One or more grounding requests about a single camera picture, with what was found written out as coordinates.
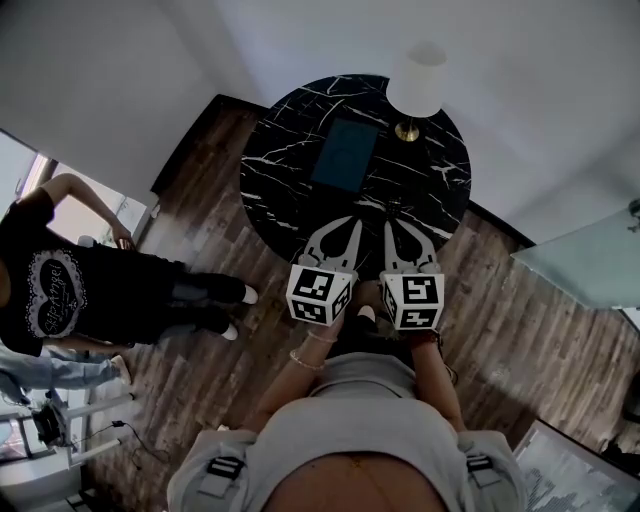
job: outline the belly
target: belly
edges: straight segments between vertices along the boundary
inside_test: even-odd
[[[332,454],[287,476],[271,494],[267,512],[366,510],[446,511],[431,483],[413,466],[388,455]]]

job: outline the wrist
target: wrist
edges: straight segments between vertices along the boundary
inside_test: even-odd
[[[302,357],[309,358],[314,362],[324,362],[327,354],[331,350],[331,346],[331,343],[326,343],[309,336],[302,342],[297,352]]]
[[[119,228],[122,226],[122,222],[116,217],[116,214],[111,212],[111,215],[107,219],[107,223],[111,229]]]
[[[419,331],[418,333],[410,334],[407,337],[407,341],[411,350],[429,345],[437,348],[440,343],[440,333],[431,329]]]
[[[315,332],[313,329],[309,329],[307,331],[306,339],[321,341],[323,343],[328,343],[329,345],[333,345],[336,341],[338,341],[338,338],[332,336],[331,332]]]

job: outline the table lamp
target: table lamp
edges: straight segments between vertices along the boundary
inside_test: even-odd
[[[408,117],[395,128],[399,139],[416,140],[420,130],[413,119],[430,117],[442,108],[446,62],[447,55],[440,46],[422,41],[395,63],[387,86],[387,99]]]

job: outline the heart graphic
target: heart graphic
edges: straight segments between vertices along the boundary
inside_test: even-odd
[[[30,267],[29,328],[38,338],[61,338],[74,329],[86,301],[78,267],[66,251],[43,251]]]

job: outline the foot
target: foot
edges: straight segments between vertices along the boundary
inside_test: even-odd
[[[229,324],[229,327],[227,328],[226,331],[224,331],[221,336],[224,339],[227,339],[229,341],[233,341],[238,337],[238,329],[236,329],[235,325],[233,324]]]
[[[242,302],[244,302],[245,304],[255,304],[256,302],[258,302],[257,291],[251,288],[251,286],[247,286],[246,284],[244,285],[244,289],[244,299],[242,299]]]
[[[120,380],[123,384],[127,386],[131,386],[133,380],[131,379],[131,373],[129,373],[129,368],[127,368],[127,363],[124,362],[122,356],[115,356],[111,359],[111,364],[118,369],[120,373]]]
[[[358,316],[366,316],[372,322],[376,321],[376,314],[371,306],[362,306],[358,311]]]

